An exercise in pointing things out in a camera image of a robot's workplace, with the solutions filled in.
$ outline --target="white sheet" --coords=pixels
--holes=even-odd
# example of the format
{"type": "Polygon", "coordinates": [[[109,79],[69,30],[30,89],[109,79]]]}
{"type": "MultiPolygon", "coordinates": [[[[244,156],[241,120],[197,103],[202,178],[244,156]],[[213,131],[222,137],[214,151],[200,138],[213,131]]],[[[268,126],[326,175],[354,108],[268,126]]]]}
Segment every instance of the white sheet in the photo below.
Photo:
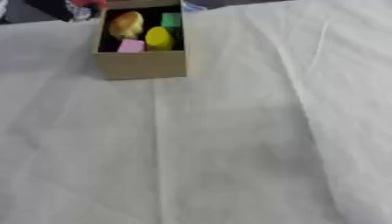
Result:
{"type": "Polygon", "coordinates": [[[94,24],[0,27],[0,223],[390,223],[390,12],[187,15],[189,77],[118,82],[94,24]]]}

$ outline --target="yellow block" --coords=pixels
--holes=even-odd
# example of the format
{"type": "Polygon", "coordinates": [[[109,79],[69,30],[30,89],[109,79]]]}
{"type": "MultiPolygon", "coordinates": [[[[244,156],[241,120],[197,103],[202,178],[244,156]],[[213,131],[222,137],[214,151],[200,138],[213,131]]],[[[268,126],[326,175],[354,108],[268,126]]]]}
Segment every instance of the yellow block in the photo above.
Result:
{"type": "Polygon", "coordinates": [[[147,32],[145,42],[150,51],[170,51],[174,44],[172,35],[162,26],[151,28],[147,32]]]}

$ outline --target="pink cube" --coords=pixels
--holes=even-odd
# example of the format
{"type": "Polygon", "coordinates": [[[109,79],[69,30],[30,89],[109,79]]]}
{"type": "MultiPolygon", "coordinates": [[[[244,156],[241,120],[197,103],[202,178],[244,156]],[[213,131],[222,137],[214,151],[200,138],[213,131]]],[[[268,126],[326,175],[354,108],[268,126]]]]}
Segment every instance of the pink cube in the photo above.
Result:
{"type": "Polygon", "coordinates": [[[144,52],[144,41],[125,38],[122,40],[120,47],[118,48],[119,53],[140,53],[144,52]]]}

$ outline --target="green cube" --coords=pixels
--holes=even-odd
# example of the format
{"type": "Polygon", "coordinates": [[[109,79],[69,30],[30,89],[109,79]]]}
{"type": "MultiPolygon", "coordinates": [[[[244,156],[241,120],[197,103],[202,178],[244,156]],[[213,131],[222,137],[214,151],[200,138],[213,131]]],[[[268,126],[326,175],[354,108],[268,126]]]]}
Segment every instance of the green cube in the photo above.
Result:
{"type": "Polygon", "coordinates": [[[164,13],[162,15],[161,26],[164,28],[176,28],[181,26],[180,13],[164,13]]]}

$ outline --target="red object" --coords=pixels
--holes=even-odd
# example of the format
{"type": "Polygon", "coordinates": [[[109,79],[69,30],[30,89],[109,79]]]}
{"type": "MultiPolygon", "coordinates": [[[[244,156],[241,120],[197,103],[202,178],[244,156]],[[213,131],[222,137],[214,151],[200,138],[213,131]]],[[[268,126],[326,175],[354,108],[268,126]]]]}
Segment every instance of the red object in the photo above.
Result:
{"type": "Polygon", "coordinates": [[[78,7],[82,7],[86,4],[98,4],[101,9],[108,7],[106,0],[71,0],[71,2],[78,7]]]}

